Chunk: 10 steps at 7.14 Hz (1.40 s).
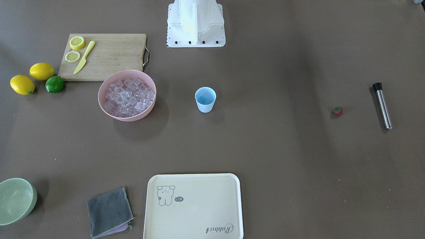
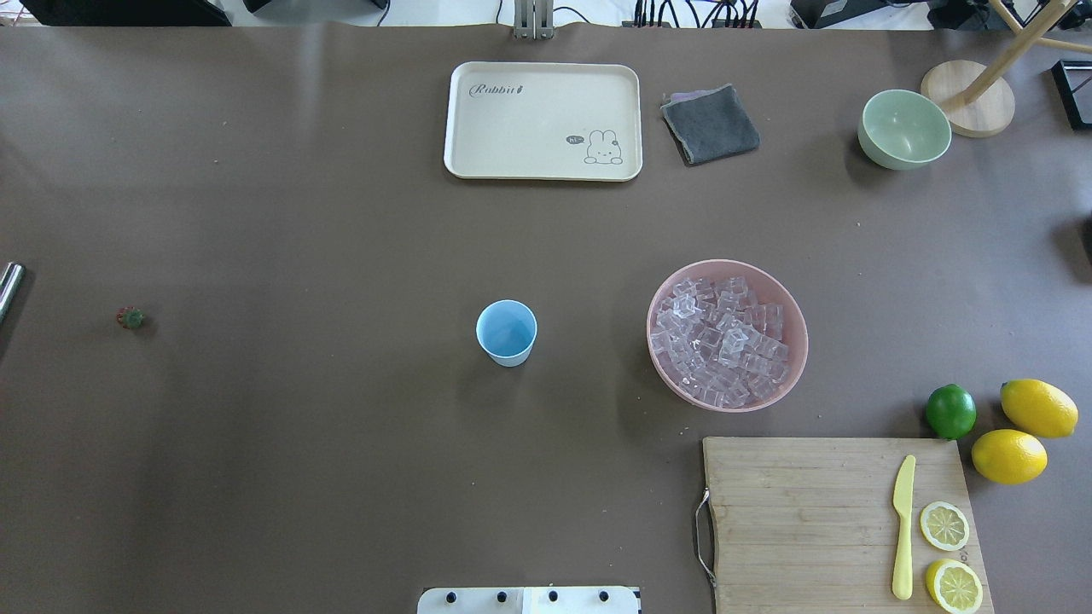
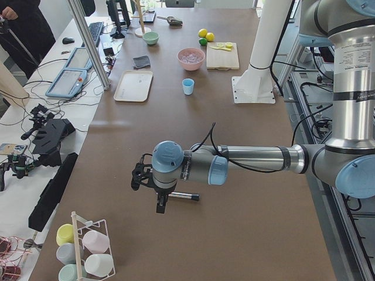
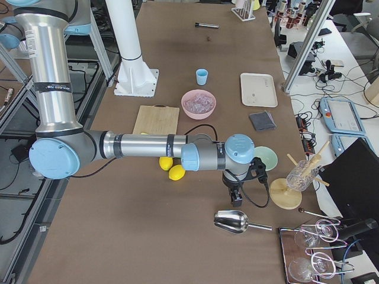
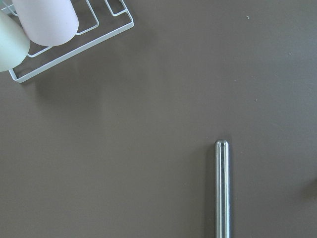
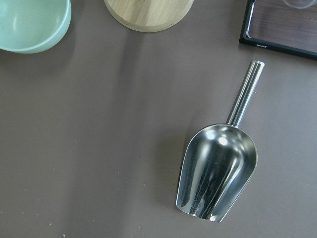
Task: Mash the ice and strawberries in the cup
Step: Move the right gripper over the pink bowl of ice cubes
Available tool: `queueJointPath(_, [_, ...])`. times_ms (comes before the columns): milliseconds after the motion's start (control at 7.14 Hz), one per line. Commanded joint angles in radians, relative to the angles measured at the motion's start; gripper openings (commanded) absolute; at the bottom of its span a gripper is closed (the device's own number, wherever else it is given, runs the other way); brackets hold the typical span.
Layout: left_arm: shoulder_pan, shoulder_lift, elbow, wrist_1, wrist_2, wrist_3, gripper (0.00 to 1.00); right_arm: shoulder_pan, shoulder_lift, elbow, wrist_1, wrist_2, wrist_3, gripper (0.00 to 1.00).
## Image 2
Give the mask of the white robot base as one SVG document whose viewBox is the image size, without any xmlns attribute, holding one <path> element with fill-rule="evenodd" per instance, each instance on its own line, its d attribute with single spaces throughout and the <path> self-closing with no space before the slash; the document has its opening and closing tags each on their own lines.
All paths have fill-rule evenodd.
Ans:
<svg viewBox="0 0 1092 614">
<path fill-rule="evenodd" d="M 620 586 L 434 588 L 417 613 L 641 613 L 640 589 Z"/>
</svg>

